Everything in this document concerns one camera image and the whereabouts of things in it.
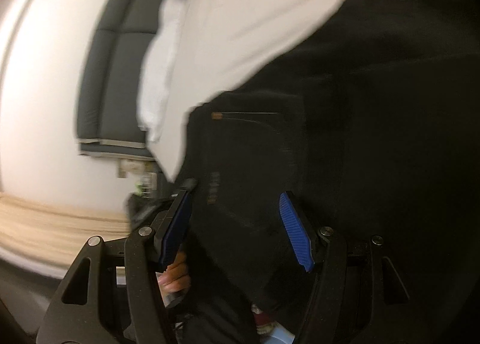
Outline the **person's left hand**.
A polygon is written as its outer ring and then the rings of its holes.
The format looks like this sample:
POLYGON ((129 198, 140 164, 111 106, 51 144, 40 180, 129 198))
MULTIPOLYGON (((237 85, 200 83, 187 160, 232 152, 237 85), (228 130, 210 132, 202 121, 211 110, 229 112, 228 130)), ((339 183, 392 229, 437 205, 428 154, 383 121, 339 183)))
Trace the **person's left hand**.
POLYGON ((188 290, 191 286, 190 280, 184 251, 179 251, 174 262, 168 265, 166 271, 160 273, 157 278, 160 291, 164 296, 188 290))

